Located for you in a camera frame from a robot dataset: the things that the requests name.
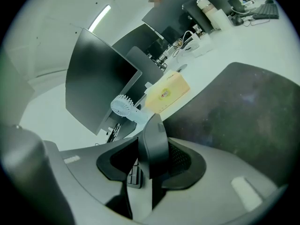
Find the handheld fan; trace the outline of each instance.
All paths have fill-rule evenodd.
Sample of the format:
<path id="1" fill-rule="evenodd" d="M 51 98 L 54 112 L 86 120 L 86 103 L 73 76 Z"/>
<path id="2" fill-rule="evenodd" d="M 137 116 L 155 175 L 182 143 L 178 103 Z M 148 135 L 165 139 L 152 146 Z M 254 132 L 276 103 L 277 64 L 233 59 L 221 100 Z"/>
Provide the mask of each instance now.
<path id="1" fill-rule="evenodd" d="M 118 95 L 112 102 L 111 108 L 115 114 L 121 117 L 127 117 L 129 120 L 138 124 L 147 122 L 147 116 L 133 106 L 133 102 L 125 95 Z"/>

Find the white desk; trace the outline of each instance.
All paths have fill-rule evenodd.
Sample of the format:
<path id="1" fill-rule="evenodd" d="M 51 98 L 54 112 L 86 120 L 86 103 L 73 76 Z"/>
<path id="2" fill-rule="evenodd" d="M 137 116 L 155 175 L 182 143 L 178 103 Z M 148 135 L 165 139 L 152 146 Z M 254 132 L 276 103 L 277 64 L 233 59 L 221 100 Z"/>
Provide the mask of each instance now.
<path id="1" fill-rule="evenodd" d="M 255 5 L 259 6 L 262 3 L 264 0 L 256 0 Z M 181 74 L 191 89 L 161 112 L 162 120 L 170 117 L 198 95 L 232 62 L 264 68 L 300 85 L 300 41 L 293 25 L 279 5 L 278 11 L 278 20 L 271 19 L 267 23 L 256 26 L 241 25 L 233 27 L 229 31 L 211 33 L 210 37 L 215 48 L 203 56 L 179 57 L 178 62 L 176 58 L 168 58 L 165 61 L 168 65 L 166 71 L 169 69 L 176 71 L 183 64 L 187 64 Z M 146 112 L 149 118 L 153 114 L 144 108 L 142 111 Z M 136 135 L 142 131 L 143 127 L 137 125 L 135 131 L 127 137 Z M 151 212 L 151 186 L 149 183 L 149 181 L 145 181 L 145 189 L 128 189 L 134 220 L 142 221 L 142 218 Z"/>

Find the tissue box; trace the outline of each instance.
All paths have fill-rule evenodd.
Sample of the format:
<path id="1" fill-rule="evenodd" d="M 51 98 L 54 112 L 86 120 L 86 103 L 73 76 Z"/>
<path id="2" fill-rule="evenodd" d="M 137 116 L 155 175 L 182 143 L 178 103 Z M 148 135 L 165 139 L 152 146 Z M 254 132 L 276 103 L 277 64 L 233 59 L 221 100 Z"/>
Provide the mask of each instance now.
<path id="1" fill-rule="evenodd" d="M 145 106 L 154 113 L 161 113 L 190 90 L 180 73 L 168 71 L 147 92 Z"/>

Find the wall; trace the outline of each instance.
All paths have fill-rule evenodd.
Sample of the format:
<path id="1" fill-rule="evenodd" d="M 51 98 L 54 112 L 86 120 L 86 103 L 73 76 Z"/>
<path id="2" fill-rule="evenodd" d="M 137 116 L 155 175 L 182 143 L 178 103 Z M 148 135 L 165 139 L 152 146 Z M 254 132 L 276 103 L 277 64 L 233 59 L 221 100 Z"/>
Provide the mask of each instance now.
<path id="1" fill-rule="evenodd" d="M 66 110 L 65 84 L 32 100 L 20 125 L 35 132 L 43 140 L 56 143 L 59 150 L 90 147 L 107 140 L 106 132 L 101 130 L 97 136 L 94 135 Z"/>
<path id="2" fill-rule="evenodd" d="M 110 45 L 144 24 L 142 18 L 153 8 L 148 0 L 113 0 L 110 5 L 112 9 L 94 30 Z"/>
<path id="3" fill-rule="evenodd" d="M 33 88 L 14 67 L 7 52 L 0 49 L 0 124 L 19 124 Z"/>
<path id="4" fill-rule="evenodd" d="M 48 90 L 59 86 L 66 82 L 67 71 L 60 71 L 57 73 L 47 74 L 28 81 L 28 83 L 35 90 L 31 100 L 47 92 Z"/>

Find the black keyboard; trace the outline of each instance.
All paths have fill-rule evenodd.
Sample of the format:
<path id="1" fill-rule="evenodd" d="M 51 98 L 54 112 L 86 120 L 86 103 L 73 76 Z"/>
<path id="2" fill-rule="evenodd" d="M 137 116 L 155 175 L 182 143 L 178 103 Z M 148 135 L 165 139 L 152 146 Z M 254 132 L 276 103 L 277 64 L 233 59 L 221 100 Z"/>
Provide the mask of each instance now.
<path id="1" fill-rule="evenodd" d="M 279 19 L 278 8 L 274 3 L 262 4 L 248 15 L 253 15 L 253 19 Z"/>
<path id="2" fill-rule="evenodd" d="M 136 160 L 134 166 L 127 176 L 127 187 L 141 188 L 143 181 L 143 172 L 139 168 L 139 162 Z"/>

